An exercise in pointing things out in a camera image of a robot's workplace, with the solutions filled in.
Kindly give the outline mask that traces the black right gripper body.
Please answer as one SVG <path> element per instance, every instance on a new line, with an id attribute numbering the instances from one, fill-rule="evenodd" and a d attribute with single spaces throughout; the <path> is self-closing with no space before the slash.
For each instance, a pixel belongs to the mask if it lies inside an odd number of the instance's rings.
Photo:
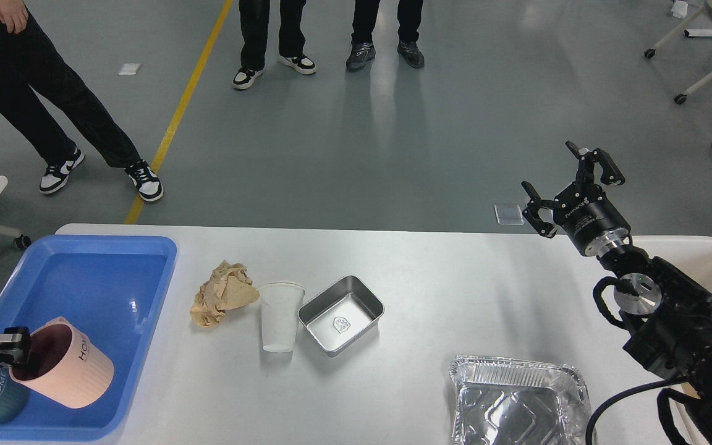
<path id="1" fill-rule="evenodd" d="M 582 256 L 602 256 L 630 236 L 630 224 L 596 184 L 562 189 L 554 197 L 552 217 L 549 239 L 562 229 Z"/>

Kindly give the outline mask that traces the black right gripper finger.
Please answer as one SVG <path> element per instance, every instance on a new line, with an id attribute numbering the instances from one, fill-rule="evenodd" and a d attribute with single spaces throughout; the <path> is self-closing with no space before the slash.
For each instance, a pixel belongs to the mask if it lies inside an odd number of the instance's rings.
<path id="1" fill-rule="evenodd" d="M 578 160 L 575 179 L 566 187 L 566 195 L 604 195 L 602 186 L 595 182 L 596 164 L 601 166 L 601 184 L 621 186 L 625 183 L 624 175 L 607 151 L 580 148 L 572 141 L 566 141 L 566 147 Z"/>
<path id="2" fill-rule="evenodd" d="M 539 236 L 552 239 L 557 233 L 556 225 L 554 225 L 553 222 L 542 219 L 542 217 L 540 217 L 540 211 L 543 209 L 551 211 L 559 210 L 559 201 L 543 199 L 534 186 L 528 181 L 522 181 L 522 187 L 529 197 L 526 207 L 522 210 L 523 217 Z"/>

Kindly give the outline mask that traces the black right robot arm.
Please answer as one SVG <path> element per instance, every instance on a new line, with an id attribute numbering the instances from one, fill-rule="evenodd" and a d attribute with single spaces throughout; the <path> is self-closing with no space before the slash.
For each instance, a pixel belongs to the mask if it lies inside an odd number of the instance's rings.
<path id="1" fill-rule="evenodd" d="M 675 426 L 671 402 L 712 444 L 712 293 L 661 257 L 635 246 L 630 225 L 608 200 L 604 185 L 622 185 L 621 170 L 608 152 L 566 142 L 577 158 L 574 181 L 545 200 L 528 181 L 523 217 L 540 236 L 550 239 L 562 228 L 582 256 L 595 256 L 609 276 L 593 288 L 602 316 L 627 331 L 624 350 L 659 382 L 613 396 L 591 415 L 586 442 L 613 403 L 638 392 L 659 389 L 656 408 L 661 427 L 672 444 L 686 440 Z"/>

